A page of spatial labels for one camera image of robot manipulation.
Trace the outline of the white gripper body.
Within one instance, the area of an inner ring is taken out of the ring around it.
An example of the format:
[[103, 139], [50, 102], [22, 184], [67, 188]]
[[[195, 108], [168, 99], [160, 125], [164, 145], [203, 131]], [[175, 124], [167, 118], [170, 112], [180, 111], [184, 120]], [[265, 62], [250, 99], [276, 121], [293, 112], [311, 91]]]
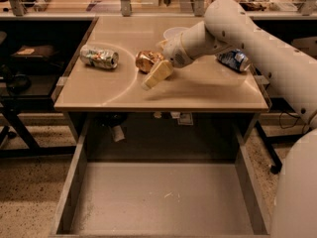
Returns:
[[172, 40], [167, 40], [166, 45], [162, 49], [163, 57], [177, 68], [182, 68], [193, 63], [193, 59], [187, 54], [183, 47], [181, 38], [182, 35]]

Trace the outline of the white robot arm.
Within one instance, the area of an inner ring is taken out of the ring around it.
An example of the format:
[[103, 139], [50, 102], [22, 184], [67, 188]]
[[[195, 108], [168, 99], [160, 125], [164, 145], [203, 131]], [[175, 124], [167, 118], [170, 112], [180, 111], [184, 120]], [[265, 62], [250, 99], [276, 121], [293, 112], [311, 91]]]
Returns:
[[160, 43], [142, 87], [153, 88], [196, 59], [241, 50], [311, 131], [290, 149], [278, 179], [270, 238], [317, 238], [317, 61], [258, 27], [234, 0], [216, 0], [204, 20]]

